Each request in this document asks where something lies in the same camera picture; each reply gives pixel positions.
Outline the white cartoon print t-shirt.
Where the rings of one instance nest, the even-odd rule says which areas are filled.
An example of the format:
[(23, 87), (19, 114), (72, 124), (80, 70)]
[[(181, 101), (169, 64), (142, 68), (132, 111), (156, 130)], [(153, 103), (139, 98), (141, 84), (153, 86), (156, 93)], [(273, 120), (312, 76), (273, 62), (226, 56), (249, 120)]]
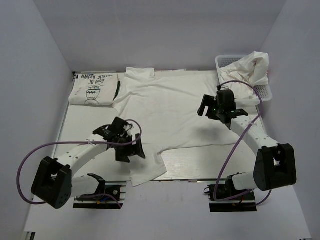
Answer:
[(133, 134), (142, 134), (145, 158), (131, 158), (134, 187), (166, 173), (164, 151), (236, 143), (239, 137), (224, 124), (197, 113), (204, 95), (216, 95), (218, 83), (216, 72), (157, 76), (153, 68), (126, 69), (113, 107), (121, 119), (138, 122)]

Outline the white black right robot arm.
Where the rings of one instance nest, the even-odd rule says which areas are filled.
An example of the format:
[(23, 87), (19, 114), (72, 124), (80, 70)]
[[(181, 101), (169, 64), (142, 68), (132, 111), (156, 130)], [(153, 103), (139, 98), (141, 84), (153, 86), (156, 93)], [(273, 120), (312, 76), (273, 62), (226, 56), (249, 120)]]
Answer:
[(269, 137), (254, 124), (244, 109), (237, 109), (231, 90), (219, 90), (216, 96), (204, 95), (197, 114), (226, 125), (256, 156), (252, 172), (227, 177), (225, 192), (229, 198), (236, 200), (246, 190), (265, 192), (296, 184), (294, 148)]

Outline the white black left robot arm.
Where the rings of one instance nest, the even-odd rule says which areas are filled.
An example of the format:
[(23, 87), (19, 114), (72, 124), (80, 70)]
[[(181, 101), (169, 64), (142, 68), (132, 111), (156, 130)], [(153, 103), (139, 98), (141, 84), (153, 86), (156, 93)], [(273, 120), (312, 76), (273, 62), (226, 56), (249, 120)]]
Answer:
[(142, 145), (142, 128), (133, 120), (116, 117), (111, 124), (95, 129), (85, 141), (75, 141), (76, 146), (56, 158), (43, 158), (39, 164), (31, 192), (55, 209), (62, 208), (70, 198), (119, 201), (106, 193), (106, 180), (94, 173), (76, 177), (75, 174), (95, 157), (109, 149), (115, 150), (117, 162), (129, 163), (131, 157), (145, 159)]

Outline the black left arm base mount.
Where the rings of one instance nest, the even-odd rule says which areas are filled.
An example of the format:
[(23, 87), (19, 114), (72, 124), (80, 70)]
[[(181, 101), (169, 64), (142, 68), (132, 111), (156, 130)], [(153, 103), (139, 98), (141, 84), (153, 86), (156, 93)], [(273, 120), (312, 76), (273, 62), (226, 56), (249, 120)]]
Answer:
[(73, 202), (74, 209), (88, 210), (120, 210), (124, 204), (127, 192), (127, 182), (107, 182), (104, 192), (98, 197), (76, 197)]

